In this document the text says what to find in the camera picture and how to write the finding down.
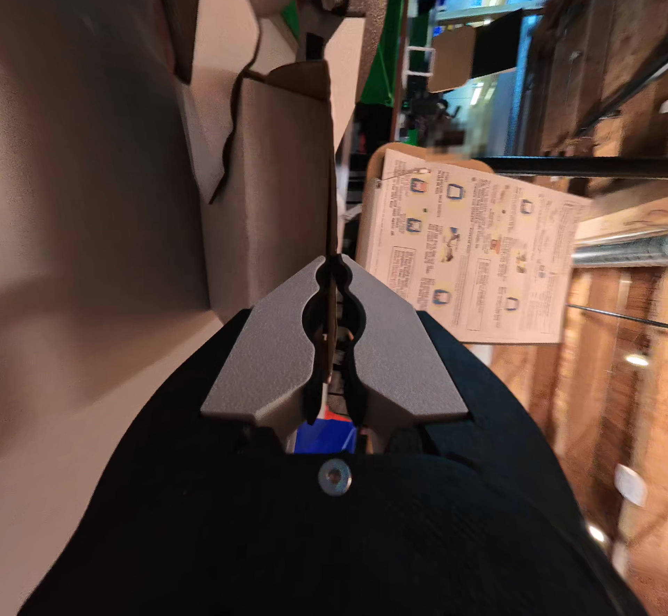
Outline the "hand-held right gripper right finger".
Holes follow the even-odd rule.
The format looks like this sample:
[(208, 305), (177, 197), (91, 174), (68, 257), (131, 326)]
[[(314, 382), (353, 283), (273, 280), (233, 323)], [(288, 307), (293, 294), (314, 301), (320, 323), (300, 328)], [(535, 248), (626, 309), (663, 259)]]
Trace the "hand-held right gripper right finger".
[(341, 326), (350, 336), (341, 362), (349, 416), (384, 451), (392, 437), (469, 410), (413, 306), (348, 256), (334, 258)]

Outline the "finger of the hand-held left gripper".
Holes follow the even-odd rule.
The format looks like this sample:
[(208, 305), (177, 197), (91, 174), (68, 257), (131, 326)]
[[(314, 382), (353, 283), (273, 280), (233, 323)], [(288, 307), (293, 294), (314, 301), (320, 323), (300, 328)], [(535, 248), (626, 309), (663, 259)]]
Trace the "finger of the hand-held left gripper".
[(233, 130), (232, 94), (260, 36), (249, 0), (198, 0), (191, 80), (182, 86), (182, 122), (192, 171), (209, 204), (224, 177)]
[(364, 28), (363, 17), (344, 18), (325, 46), (334, 150), (338, 150), (355, 109)]

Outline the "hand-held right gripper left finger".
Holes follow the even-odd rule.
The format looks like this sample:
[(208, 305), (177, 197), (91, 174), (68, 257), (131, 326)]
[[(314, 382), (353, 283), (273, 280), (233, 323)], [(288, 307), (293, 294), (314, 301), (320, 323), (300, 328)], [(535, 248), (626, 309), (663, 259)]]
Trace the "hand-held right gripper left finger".
[(318, 256), (250, 310), (201, 414), (269, 428), (293, 452), (329, 378), (330, 261)]

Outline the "blue plastic bin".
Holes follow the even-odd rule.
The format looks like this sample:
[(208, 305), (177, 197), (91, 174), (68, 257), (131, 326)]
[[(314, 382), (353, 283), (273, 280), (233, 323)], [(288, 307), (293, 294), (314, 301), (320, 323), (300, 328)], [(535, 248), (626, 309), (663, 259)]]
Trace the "blue plastic bin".
[(354, 453), (357, 428), (340, 415), (318, 418), (302, 423), (296, 431), (294, 453)]

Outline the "white cardboard mailer box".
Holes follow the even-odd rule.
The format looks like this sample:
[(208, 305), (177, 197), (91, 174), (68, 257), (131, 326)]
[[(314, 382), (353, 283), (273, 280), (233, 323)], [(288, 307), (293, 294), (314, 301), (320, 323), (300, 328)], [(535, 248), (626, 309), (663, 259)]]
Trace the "white cardboard mailer box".
[(330, 252), (329, 66), (302, 61), (259, 77), (203, 69), (180, 89), (208, 296), (228, 323)]

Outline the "grey desk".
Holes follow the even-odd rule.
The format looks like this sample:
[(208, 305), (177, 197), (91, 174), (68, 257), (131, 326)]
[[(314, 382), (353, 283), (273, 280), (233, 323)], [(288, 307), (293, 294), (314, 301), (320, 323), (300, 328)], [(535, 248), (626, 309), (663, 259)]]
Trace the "grey desk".
[[(257, 18), (241, 75), (320, 61), (320, 0)], [(211, 309), (161, 0), (1, 0), (1, 449), (122, 433), (20, 615), (324, 613), (317, 463), (201, 407), (250, 309)]]

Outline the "background wooden table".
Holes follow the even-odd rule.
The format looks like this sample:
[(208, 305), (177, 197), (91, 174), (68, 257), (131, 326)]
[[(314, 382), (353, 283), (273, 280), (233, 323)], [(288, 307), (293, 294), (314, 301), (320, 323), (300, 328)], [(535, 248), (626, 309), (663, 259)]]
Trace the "background wooden table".
[(399, 140), (399, 131), (400, 131), (399, 117), (401, 114), (401, 104), (404, 95), (403, 74), (405, 67), (406, 47), (409, 39), (409, 29), (408, 29), (409, 8), (410, 8), (410, 0), (403, 0), (401, 17), (400, 17), (401, 25), (399, 28), (400, 31), (399, 44), (397, 50), (394, 102), (391, 114), (390, 138), (389, 138), (390, 142), (397, 142)]

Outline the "wooden board on stand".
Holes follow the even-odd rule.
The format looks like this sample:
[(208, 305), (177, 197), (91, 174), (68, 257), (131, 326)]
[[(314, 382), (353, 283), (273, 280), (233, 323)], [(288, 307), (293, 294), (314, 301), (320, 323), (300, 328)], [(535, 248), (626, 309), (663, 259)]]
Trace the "wooden board on stand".
[(463, 25), (435, 37), (428, 91), (450, 92), (473, 78), (516, 69), (523, 19), (524, 11), (514, 10), (488, 25)]

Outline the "printed instruction sheet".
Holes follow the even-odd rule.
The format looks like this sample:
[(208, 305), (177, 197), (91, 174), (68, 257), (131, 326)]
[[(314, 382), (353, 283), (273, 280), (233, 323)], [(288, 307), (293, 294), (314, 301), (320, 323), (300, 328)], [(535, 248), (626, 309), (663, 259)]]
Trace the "printed instruction sheet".
[(590, 200), (385, 153), (366, 270), (456, 339), (562, 339), (572, 254)]

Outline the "black stand pole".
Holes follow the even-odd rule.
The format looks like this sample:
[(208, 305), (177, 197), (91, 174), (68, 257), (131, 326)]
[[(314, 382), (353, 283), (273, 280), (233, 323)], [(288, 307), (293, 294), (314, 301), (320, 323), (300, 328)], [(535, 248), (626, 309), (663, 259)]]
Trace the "black stand pole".
[(477, 157), (502, 176), (611, 178), (620, 180), (666, 180), (667, 158), (614, 156), (492, 156)]

